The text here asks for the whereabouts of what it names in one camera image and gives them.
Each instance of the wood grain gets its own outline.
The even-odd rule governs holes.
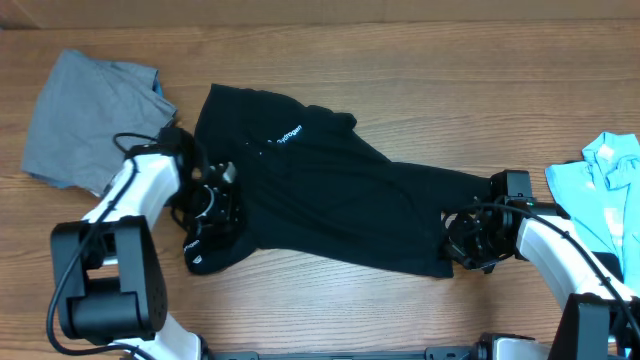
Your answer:
[[[13,1],[43,29],[640,17],[636,0]]]
[[[189,130],[211,82],[266,89],[353,112],[357,132],[394,160],[485,176],[528,169],[544,200],[545,167],[580,158],[601,131],[640,132],[640,21],[4,32],[3,359],[61,358],[44,334],[49,233],[97,203],[20,173],[38,92],[64,48],[159,68]],[[219,351],[423,349],[471,343],[483,331],[550,342],[560,317],[525,262],[434,280],[271,250],[196,277],[183,264],[184,234],[166,213],[153,233],[171,312]]]

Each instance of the light blue shirt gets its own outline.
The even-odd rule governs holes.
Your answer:
[[[624,283],[640,294],[640,145],[603,132],[582,150],[585,161],[546,171],[556,203],[571,215],[593,252],[615,254]]]

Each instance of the black t-shirt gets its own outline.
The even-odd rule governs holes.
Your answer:
[[[189,269],[211,273],[256,248],[281,248],[453,276],[451,262],[440,258],[441,212],[485,198],[489,180],[392,162],[358,137],[355,125],[351,114],[284,95],[213,85],[195,138],[210,163],[236,166],[247,226],[228,246],[198,239],[185,249]]]

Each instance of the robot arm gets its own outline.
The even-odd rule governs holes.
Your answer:
[[[194,169],[203,174],[200,180],[192,179]],[[184,330],[167,311],[151,229],[163,207],[172,204],[184,209],[198,186],[215,184],[217,194],[232,198],[226,195],[233,191],[234,179],[232,164],[208,166],[197,154],[191,135],[181,129],[163,129],[158,144],[133,147],[100,204],[82,221],[58,224],[51,234],[54,275],[59,284],[88,229],[99,229],[73,264],[58,300],[65,336],[94,345],[132,345],[156,360],[207,359],[204,340]],[[125,192],[117,195],[122,189]],[[114,201],[115,207],[99,221]],[[206,212],[217,216],[228,210],[220,211],[219,206],[237,208],[229,200],[216,201],[211,192]],[[237,216],[230,211],[226,214]],[[87,274],[115,264],[117,277],[91,279]]]
[[[562,230],[568,231],[580,246],[587,249],[570,220],[560,216],[543,216],[543,218]],[[562,310],[571,294],[590,293],[603,300],[614,299],[576,248],[546,225],[536,220],[523,219],[518,230],[516,248],[538,269]],[[631,301],[632,297],[636,296],[633,290],[611,275],[590,251],[588,254],[600,270],[611,279],[611,284],[625,301]]]

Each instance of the gray cloth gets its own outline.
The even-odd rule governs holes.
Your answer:
[[[153,91],[157,73],[64,50],[38,96],[22,171],[53,186],[102,194],[123,161],[112,136],[156,136],[175,115],[176,107]],[[145,141],[121,138],[125,147]]]

